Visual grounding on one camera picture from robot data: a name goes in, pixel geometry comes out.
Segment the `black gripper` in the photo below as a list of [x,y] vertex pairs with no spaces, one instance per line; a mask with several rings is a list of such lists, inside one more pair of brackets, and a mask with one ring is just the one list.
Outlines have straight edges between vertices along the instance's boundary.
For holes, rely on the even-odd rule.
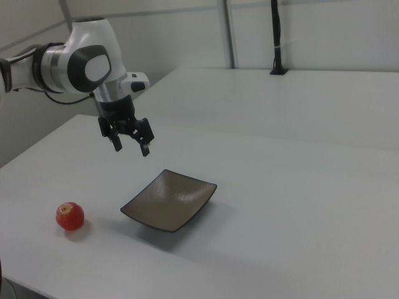
[[103,137],[113,144],[116,152],[122,149],[118,134],[130,135],[139,145],[144,157],[150,154],[150,143],[154,139],[147,118],[137,120],[130,95],[114,102],[96,102],[99,110],[98,123]]

